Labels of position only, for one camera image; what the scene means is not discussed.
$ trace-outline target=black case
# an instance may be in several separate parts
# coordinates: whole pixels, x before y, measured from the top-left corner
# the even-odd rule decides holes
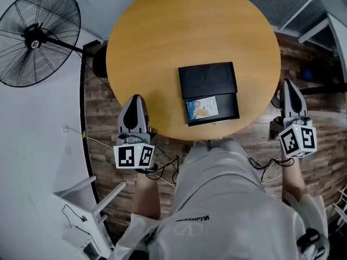
[[[202,64],[178,69],[188,126],[238,119],[237,86],[232,62]],[[214,96],[218,115],[190,119],[187,101]]]

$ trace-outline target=white wall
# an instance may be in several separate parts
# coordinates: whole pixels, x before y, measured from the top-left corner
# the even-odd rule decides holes
[[[0,0],[0,15],[14,0]],[[81,30],[78,46],[95,40]],[[69,228],[52,193],[88,177],[80,130],[81,59],[72,53],[45,81],[28,88],[0,83],[0,258],[81,259],[61,240]],[[95,205],[91,188],[84,198]]]

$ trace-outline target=fan stand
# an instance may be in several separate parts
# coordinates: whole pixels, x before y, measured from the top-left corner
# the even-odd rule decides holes
[[[64,48],[71,49],[76,52],[84,53],[88,57],[94,58],[93,71],[95,72],[96,76],[107,78],[107,72],[106,72],[107,46],[102,47],[99,51],[97,51],[96,54],[92,54],[76,46],[70,45],[60,40],[56,40],[55,38],[48,37],[44,34],[43,30],[46,30],[46,29],[41,29],[41,26],[39,26],[38,23],[32,24],[25,29],[25,32],[22,35],[22,37],[25,38],[25,44],[30,50],[39,48],[42,43],[50,42]]]

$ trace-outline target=floor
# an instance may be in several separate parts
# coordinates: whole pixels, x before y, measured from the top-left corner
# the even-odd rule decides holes
[[[298,44],[290,37],[278,35],[281,51],[281,79],[289,78],[302,89],[338,82],[341,70],[332,54],[315,45]],[[307,83],[299,79],[300,66],[314,60],[319,66],[322,78],[318,83]],[[346,112],[344,94],[310,95],[306,97],[309,110]],[[87,136],[105,144],[114,145],[117,138],[117,117],[121,105],[113,93],[86,68],[85,117]],[[265,164],[270,158],[280,155],[279,141],[268,141],[269,122],[279,111],[269,105],[263,115],[231,137],[237,140],[246,152]],[[318,152],[306,157],[301,163],[304,179],[309,192],[321,194],[324,198],[329,219],[333,218],[331,204],[338,199],[338,190],[347,184],[347,120],[312,116],[317,129]],[[158,145],[169,158],[179,156],[182,163],[189,152],[192,142],[169,139],[157,135],[152,142]],[[105,212],[108,224],[115,238],[121,237],[130,222],[131,200],[136,182],[136,173],[132,170],[116,170],[113,151],[96,141],[88,140],[89,156],[93,174],[97,176],[96,187],[100,199],[103,199],[119,182],[127,181],[127,187],[114,199]],[[168,162],[168,158],[156,151],[158,165]],[[174,168],[169,166],[163,178],[172,182]],[[279,175],[279,166],[274,166],[264,180]],[[168,213],[175,189],[163,180],[159,182],[162,217]],[[265,184],[269,194],[279,198],[281,195],[281,177]]]

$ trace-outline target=round wooden table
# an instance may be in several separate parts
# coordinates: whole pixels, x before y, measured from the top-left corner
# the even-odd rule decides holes
[[[233,62],[240,118],[188,127],[178,68]],[[108,42],[107,74],[121,105],[146,102],[150,126],[181,140],[230,135],[269,104],[280,76],[276,36],[248,0],[136,0]]]

